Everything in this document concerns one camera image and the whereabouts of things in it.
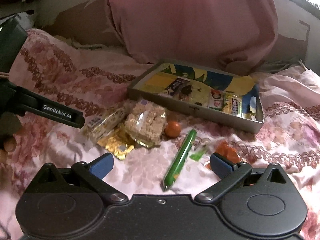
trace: green tube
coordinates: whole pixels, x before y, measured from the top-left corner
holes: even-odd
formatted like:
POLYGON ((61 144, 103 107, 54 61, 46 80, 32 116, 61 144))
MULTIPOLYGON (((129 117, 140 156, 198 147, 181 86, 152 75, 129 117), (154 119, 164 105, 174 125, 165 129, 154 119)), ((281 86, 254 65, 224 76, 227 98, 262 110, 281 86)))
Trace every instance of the green tube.
POLYGON ((162 185, 164 191, 172 187, 172 185, 178 178, 182 170, 182 167, 186 161, 186 158, 188 157, 188 153, 192 147, 193 141, 196 138, 196 135, 197 135, 196 130, 191 130, 186 136, 186 138, 184 139, 173 163, 171 164, 169 171, 167 172, 167 175, 164 177, 163 185, 162 185))

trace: bed sheet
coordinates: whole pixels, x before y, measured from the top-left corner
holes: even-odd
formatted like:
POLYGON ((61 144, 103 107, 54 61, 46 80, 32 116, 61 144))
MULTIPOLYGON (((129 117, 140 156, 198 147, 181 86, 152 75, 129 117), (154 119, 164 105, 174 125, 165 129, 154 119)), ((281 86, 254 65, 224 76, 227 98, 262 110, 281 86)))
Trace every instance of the bed sheet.
MULTIPOLYGON (((10 80, 17 85, 84 112, 86 121, 105 108, 125 100, 126 87, 150 65, 112 50, 83 50, 68 46, 44 31, 28 30, 28 39, 17 56, 10 80)), ((134 193, 163 194, 160 182, 184 136, 197 130, 195 146, 212 150, 222 141, 233 144, 253 167, 280 163, 308 206, 301 231, 306 240, 320 239, 320 77, 301 66, 278 74, 254 73, 259 83, 265 123, 252 135, 203 119, 169 112, 182 133, 163 140, 159 148, 134 149, 124 161, 115 159, 104 181, 129 197, 134 193)), ((79 129, 27 113, 20 118, 27 135, 16 136, 17 149, 0 164, 0 237, 18 239, 22 231, 15 205, 43 163, 68 167, 90 162, 104 153, 88 149, 77 139, 79 129)), ((216 183, 218 177, 200 162, 187 159, 171 194, 193 196, 216 183)))

